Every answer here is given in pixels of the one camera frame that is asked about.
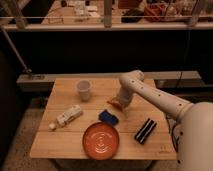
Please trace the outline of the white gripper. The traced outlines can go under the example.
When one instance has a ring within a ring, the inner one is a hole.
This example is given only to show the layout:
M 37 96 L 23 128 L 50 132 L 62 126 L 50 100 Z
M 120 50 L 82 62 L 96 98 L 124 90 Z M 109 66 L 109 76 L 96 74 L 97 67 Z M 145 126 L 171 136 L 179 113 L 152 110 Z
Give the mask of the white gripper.
M 123 114 L 127 118 L 130 107 L 128 106 L 133 99 L 133 92 L 121 87 L 116 95 L 116 99 L 123 106 Z

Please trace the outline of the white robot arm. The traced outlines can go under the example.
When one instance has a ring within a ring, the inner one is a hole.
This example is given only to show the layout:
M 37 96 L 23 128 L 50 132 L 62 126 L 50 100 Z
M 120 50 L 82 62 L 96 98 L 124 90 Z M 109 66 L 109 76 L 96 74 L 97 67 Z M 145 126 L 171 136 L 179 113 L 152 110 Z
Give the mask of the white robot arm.
M 213 171 L 213 103 L 192 103 L 144 83 L 140 70 L 120 75 L 116 95 L 127 107 L 136 93 L 180 124 L 177 171 Z

